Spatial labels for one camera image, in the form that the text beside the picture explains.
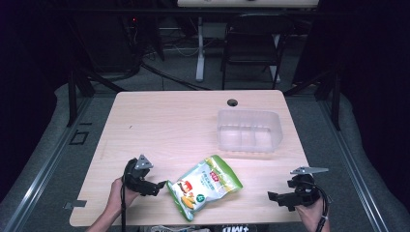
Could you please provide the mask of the black tape floor marks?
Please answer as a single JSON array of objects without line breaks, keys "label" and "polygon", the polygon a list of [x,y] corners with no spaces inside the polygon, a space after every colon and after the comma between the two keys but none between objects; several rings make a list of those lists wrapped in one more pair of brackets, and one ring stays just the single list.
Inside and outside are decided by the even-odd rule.
[{"label": "black tape floor marks", "polygon": [[70,139],[69,144],[70,145],[84,145],[90,134],[90,129],[92,126],[93,124],[89,122],[79,123],[76,126],[75,131],[73,132],[73,135]]}]

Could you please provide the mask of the person's left hand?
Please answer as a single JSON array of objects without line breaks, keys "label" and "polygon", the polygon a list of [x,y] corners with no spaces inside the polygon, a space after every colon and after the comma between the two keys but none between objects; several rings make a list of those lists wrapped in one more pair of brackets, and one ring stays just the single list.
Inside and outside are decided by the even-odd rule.
[{"label": "person's left hand", "polygon": [[137,196],[137,192],[124,187],[122,179],[117,178],[111,184],[106,209],[111,213],[118,213],[122,210],[122,205],[128,208]]}]

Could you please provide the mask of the white desk leg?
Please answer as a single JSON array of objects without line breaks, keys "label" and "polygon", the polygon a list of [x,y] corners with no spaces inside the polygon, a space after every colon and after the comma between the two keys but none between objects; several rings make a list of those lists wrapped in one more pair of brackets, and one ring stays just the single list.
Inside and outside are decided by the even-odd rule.
[{"label": "white desk leg", "polygon": [[198,56],[197,56],[195,80],[197,82],[202,82],[204,80],[205,57],[204,57],[204,42],[203,42],[203,21],[201,17],[198,19],[197,26],[198,26],[197,28]]}]

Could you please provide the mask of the grey tape strip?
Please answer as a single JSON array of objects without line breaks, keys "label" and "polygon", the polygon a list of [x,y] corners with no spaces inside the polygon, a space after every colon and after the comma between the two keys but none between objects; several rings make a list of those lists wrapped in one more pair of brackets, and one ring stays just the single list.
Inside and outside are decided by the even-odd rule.
[{"label": "grey tape strip", "polygon": [[73,210],[74,208],[84,208],[86,206],[86,200],[74,200],[71,202],[66,202],[63,208],[65,210]]}]

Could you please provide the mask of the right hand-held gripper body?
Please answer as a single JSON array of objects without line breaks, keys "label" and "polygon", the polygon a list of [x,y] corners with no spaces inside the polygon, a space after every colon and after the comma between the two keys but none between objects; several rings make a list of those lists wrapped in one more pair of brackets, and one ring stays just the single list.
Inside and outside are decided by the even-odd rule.
[{"label": "right hand-held gripper body", "polygon": [[291,171],[294,177],[287,182],[287,185],[294,189],[293,192],[284,193],[279,197],[279,205],[285,207],[305,207],[315,203],[320,197],[323,198],[323,205],[328,206],[328,199],[324,190],[316,185],[313,178],[314,173],[327,172],[328,168],[300,166]]}]

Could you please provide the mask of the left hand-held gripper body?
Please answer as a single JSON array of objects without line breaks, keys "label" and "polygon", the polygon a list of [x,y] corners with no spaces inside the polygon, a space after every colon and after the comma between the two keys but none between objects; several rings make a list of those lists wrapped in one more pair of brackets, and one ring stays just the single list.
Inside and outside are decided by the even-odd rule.
[{"label": "left hand-held gripper body", "polygon": [[134,158],[128,161],[123,175],[125,186],[141,195],[150,195],[154,189],[157,189],[157,184],[145,180],[153,164],[148,161],[144,155],[139,158]]}]

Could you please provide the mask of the green and white snack bag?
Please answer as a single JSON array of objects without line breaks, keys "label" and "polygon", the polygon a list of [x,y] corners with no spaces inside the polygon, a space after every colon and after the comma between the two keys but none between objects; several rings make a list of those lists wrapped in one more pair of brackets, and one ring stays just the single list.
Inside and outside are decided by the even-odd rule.
[{"label": "green and white snack bag", "polygon": [[194,214],[209,202],[241,189],[243,184],[224,159],[212,155],[166,186],[181,215],[193,221]]}]

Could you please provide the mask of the black folding chair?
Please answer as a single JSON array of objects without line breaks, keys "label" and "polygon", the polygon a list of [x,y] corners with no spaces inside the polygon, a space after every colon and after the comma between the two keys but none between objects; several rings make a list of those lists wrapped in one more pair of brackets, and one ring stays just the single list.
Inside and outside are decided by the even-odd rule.
[{"label": "black folding chair", "polygon": [[270,71],[275,89],[286,40],[293,34],[293,20],[283,14],[239,14],[224,30],[220,71],[221,88],[225,88],[226,68],[261,66]]}]

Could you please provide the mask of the person's right hand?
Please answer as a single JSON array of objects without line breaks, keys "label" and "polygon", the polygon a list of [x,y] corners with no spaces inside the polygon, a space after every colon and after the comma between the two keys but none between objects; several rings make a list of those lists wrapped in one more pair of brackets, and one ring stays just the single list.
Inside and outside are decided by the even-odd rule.
[{"label": "person's right hand", "polygon": [[315,203],[307,207],[303,205],[296,206],[296,211],[307,232],[316,232],[318,223],[322,218],[323,200],[319,198]]}]

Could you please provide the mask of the metal floor rail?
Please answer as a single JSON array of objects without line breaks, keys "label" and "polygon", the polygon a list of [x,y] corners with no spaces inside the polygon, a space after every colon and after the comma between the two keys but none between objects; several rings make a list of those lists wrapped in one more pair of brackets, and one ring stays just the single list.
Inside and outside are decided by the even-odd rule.
[{"label": "metal floor rail", "polygon": [[75,135],[93,98],[80,101],[77,116],[67,127],[69,104],[60,100],[33,154],[0,203],[0,232],[20,232]]},{"label": "metal floor rail", "polygon": [[379,208],[365,182],[365,179],[357,165],[351,150],[345,140],[341,130],[337,130],[331,119],[331,108],[325,101],[319,101],[318,105],[322,114],[325,116],[325,121],[330,128],[337,145],[341,150],[341,160],[348,173],[348,176],[354,186],[354,189],[359,197],[359,200],[366,212],[367,218],[374,232],[390,232],[386,221],[383,219]]}]

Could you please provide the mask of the black metal stand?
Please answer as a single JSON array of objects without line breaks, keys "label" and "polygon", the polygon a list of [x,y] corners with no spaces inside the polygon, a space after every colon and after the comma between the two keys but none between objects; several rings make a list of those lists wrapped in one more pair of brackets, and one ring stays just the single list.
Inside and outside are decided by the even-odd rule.
[{"label": "black metal stand", "polygon": [[285,91],[283,94],[285,96],[293,96],[302,90],[306,89],[308,86],[319,83],[314,96],[318,101],[325,101],[329,95],[332,95],[331,104],[331,121],[337,131],[340,130],[339,125],[339,101],[340,101],[340,66],[334,65],[332,68],[321,72],[313,78],[297,84],[295,87]]},{"label": "black metal stand", "polygon": [[111,81],[103,78],[101,75],[85,68],[74,68],[68,75],[68,93],[69,93],[69,110],[70,116],[68,127],[71,127],[77,118],[77,94],[76,90],[86,98],[92,98],[96,91],[91,84],[91,81],[97,81],[108,89],[120,93],[125,89],[117,86]]}]

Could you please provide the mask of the clear plastic container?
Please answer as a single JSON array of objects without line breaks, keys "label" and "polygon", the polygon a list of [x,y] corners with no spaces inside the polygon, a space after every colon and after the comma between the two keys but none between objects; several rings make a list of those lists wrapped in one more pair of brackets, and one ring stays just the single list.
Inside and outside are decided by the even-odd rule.
[{"label": "clear plastic container", "polygon": [[222,109],[217,120],[219,148],[232,152],[271,153],[283,139],[273,111]]}]

